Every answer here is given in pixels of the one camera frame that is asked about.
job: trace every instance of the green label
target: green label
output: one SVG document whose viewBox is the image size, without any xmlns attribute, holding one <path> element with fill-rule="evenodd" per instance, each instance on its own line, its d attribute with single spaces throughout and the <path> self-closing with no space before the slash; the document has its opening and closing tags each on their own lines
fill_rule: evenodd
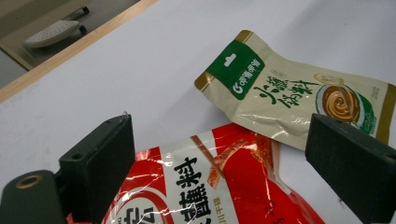
<svg viewBox="0 0 396 224">
<path fill-rule="evenodd" d="M 265 64 L 247 45 L 234 40 L 206 69 L 238 100 L 243 100 Z"/>
</svg>

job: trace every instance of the gray floor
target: gray floor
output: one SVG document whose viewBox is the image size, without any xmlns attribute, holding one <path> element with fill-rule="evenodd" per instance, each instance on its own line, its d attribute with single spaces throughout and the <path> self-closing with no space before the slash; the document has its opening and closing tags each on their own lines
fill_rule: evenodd
<svg viewBox="0 0 396 224">
<path fill-rule="evenodd" d="M 82 10 L 79 10 L 65 18 L 65 20 L 80 21 L 89 33 L 119 15 L 122 11 L 131 7 L 138 1 L 139 0 L 92 0 L 87 5 L 87 8 L 90 10 L 89 14 L 85 15 Z M 70 46 L 80 38 L 82 38 L 81 33 L 76 31 L 66 39 L 49 47 L 28 50 L 34 55 L 39 63 L 43 63 L 48 58 Z M 0 52 L 0 64 L 0 88 L 6 86 L 12 80 L 26 73 L 22 67 L 13 62 L 12 59 L 8 58 L 4 52 Z"/>
</svg>

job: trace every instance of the seasoning packet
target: seasoning packet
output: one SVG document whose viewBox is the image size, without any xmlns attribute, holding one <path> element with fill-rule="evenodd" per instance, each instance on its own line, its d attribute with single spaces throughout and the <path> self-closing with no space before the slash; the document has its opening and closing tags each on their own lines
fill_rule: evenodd
<svg viewBox="0 0 396 224">
<path fill-rule="evenodd" d="M 278 142 L 234 123 L 137 152 L 103 223 L 324 223 L 278 159 Z"/>
<path fill-rule="evenodd" d="M 388 143 L 396 101 L 391 84 L 286 60 L 250 31 L 242 31 L 195 86 L 231 121 L 302 150 L 313 113 Z"/>
</svg>

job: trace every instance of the food image on packet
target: food image on packet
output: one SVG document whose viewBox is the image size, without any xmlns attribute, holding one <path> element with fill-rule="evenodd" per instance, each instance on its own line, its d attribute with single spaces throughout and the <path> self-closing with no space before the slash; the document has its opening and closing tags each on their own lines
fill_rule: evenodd
<svg viewBox="0 0 396 224">
<path fill-rule="evenodd" d="M 242 31 L 195 86 L 231 121 L 302 150 L 313 113 L 388 143 L 396 101 L 392 84 L 286 60 L 250 31 Z"/>
<path fill-rule="evenodd" d="M 324 223 L 280 180 L 278 151 L 231 123 L 137 152 L 103 223 Z"/>
</svg>

